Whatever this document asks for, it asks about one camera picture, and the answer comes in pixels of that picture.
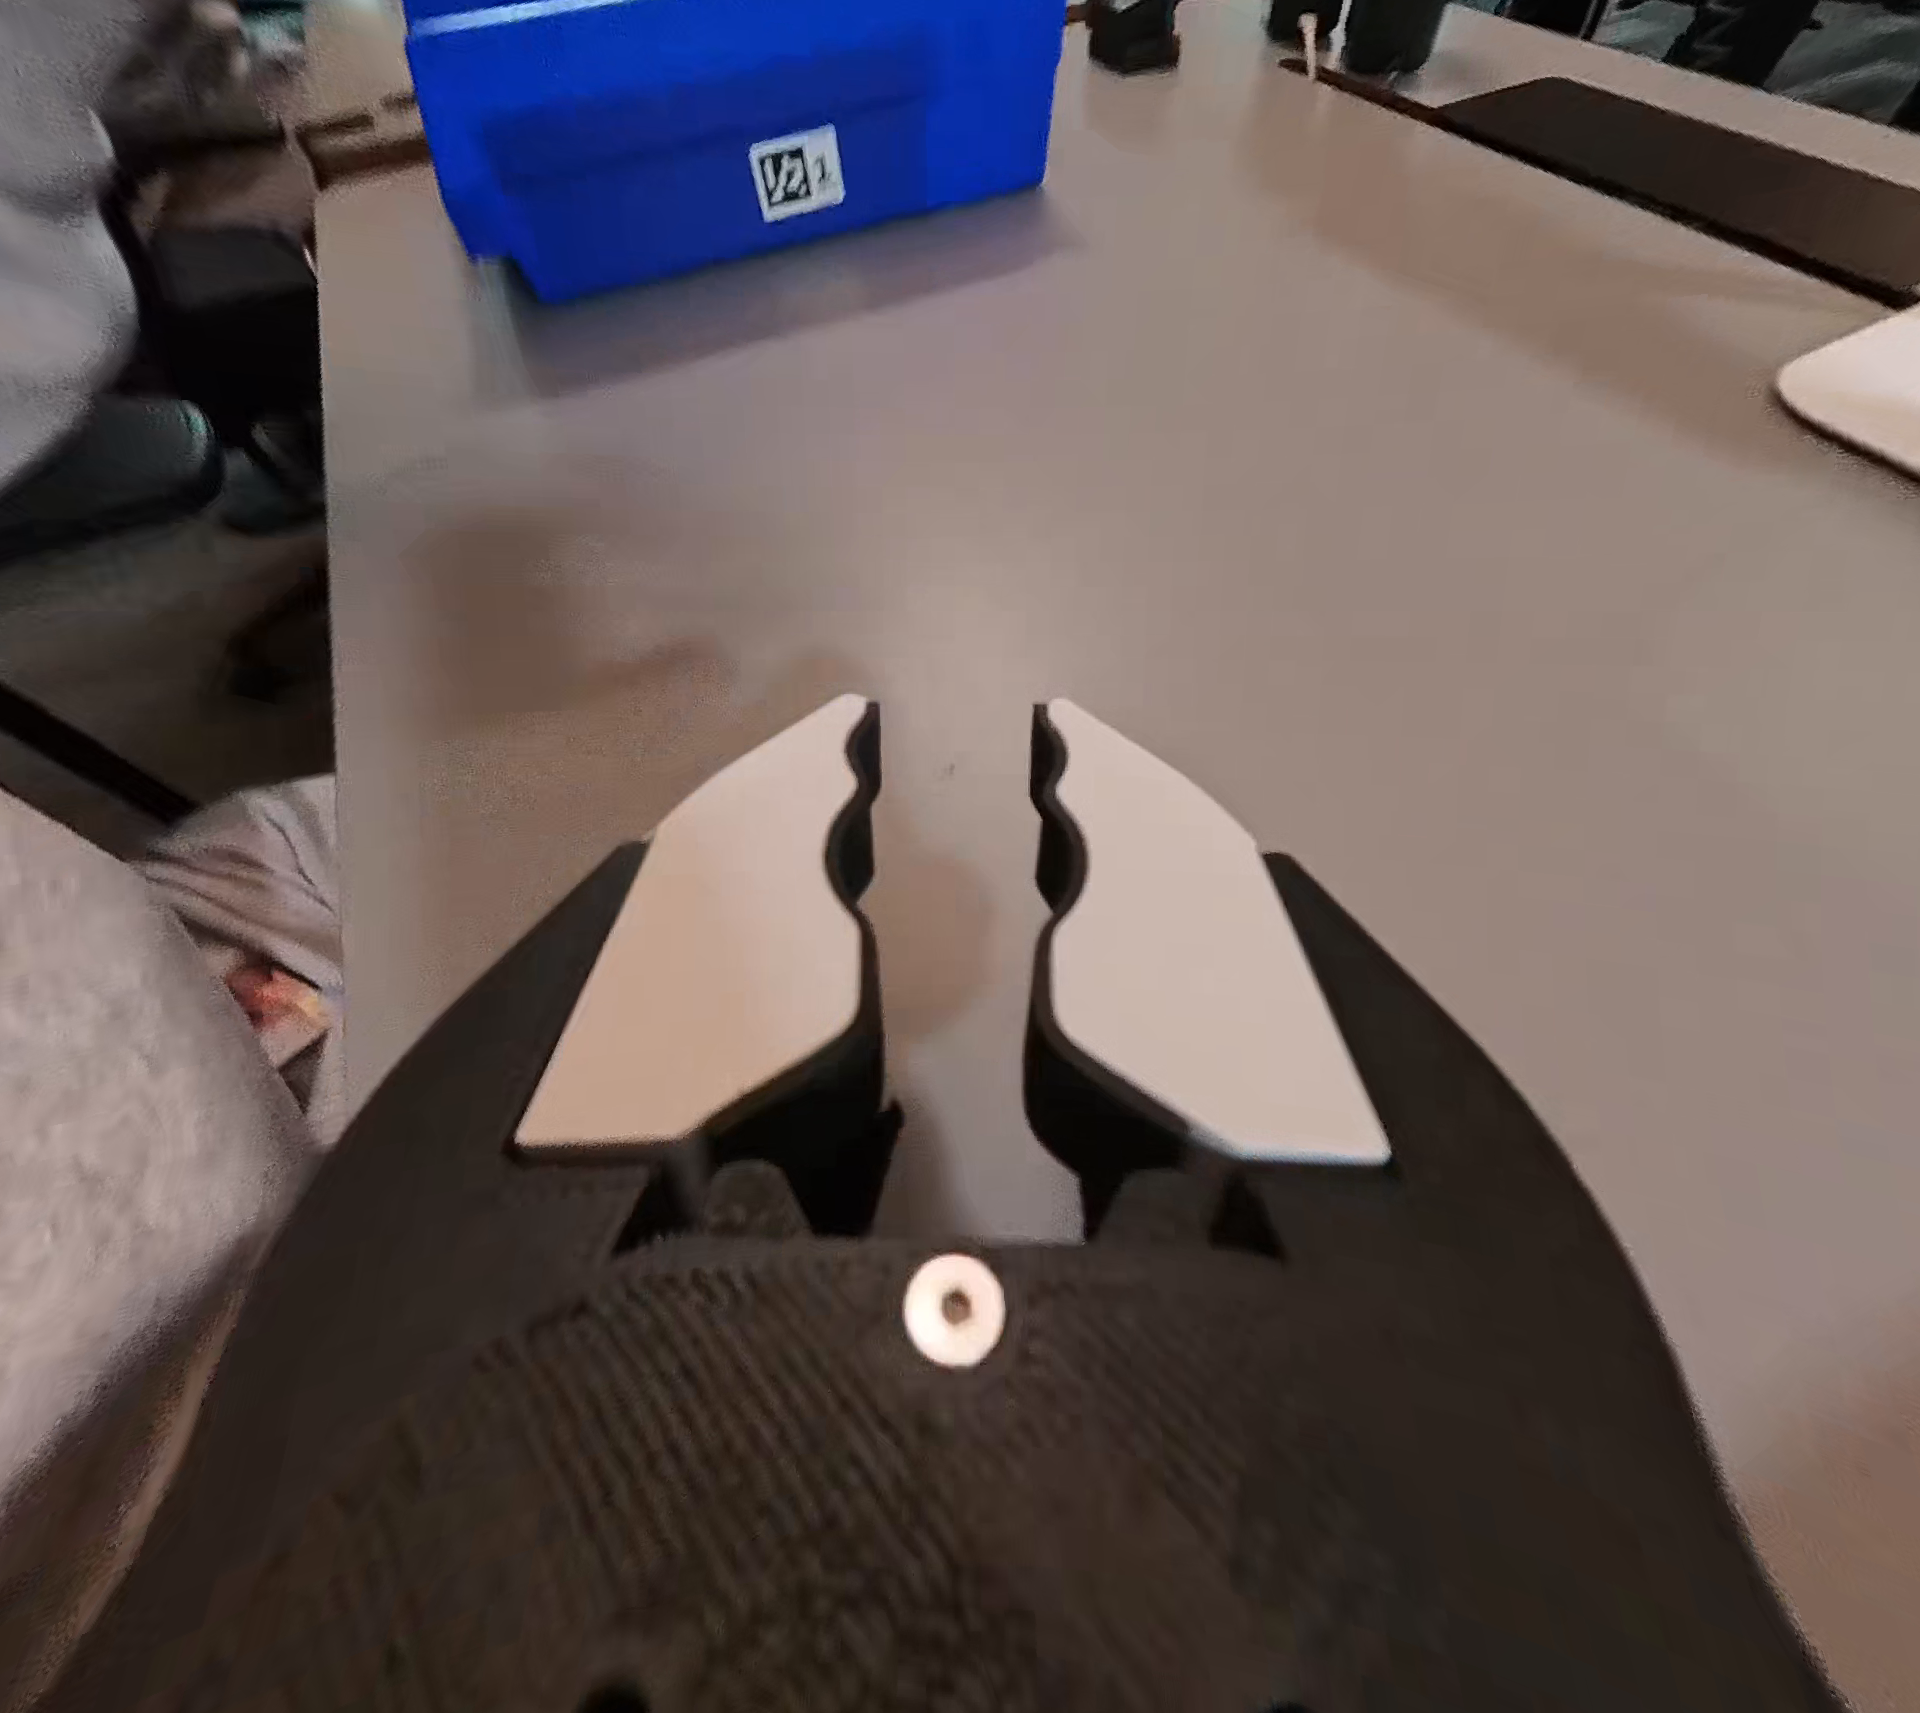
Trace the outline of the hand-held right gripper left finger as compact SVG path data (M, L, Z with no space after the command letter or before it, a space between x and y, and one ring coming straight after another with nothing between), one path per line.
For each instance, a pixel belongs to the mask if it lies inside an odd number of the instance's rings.
M808 1221L873 1221L901 1138L874 883L877 700L842 693L685 796L645 841L511 1150L641 1161L681 1208L736 1162Z

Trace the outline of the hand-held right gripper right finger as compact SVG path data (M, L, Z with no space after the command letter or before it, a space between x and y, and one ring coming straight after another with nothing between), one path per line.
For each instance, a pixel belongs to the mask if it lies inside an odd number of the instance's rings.
M1069 1077L1176 1152L1387 1166L1387 1128L1257 837L1069 698L1037 709L1030 772L1049 906L1037 1077Z

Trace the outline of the blue labelled plastic bin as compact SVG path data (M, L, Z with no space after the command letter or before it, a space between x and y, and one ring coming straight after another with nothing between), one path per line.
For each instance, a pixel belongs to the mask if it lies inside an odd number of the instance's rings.
M1069 0L399 0L444 217L544 303L1044 183Z

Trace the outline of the grey desk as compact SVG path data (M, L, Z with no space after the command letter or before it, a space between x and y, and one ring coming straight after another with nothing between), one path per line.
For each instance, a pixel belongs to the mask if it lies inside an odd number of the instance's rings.
M1916 1709L1916 490L1856 297L1282 70L1069 38L1043 190L568 308L319 206L348 1062L614 842L881 704L885 1225L1066 1239L1030 716L1298 857L1528 1097L1839 1686Z

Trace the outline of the black desk mat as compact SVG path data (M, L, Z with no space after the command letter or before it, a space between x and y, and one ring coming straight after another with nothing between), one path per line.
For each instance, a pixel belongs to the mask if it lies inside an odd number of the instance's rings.
M1566 77L1464 97L1442 125L1886 307L1919 297L1919 192Z

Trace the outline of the person's grey sweatshirt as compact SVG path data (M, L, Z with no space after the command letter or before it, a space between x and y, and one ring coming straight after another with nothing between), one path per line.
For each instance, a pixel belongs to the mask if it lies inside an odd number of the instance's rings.
M5 796L3 1699L129 1571L238 1302L355 1102L333 777L116 858Z

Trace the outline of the black office chair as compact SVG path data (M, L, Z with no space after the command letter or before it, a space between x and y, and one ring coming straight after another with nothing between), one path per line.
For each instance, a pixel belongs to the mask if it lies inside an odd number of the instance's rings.
M316 527L323 327L309 245L270 227L141 224L124 171L105 217L132 280L134 352L78 431L5 489L5 566L218 502L252 538Z

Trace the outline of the white monitor base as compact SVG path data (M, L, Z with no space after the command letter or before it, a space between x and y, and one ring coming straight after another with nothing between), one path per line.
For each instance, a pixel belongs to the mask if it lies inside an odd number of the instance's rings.
M1813 435L1919 480L1919 307L1790 359L1775 394Z

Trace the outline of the small black box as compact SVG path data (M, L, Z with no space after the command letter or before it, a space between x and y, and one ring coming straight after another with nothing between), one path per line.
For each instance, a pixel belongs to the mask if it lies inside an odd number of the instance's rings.
M1180 0L1085 0L1091 62L1120 77L1180 64Z

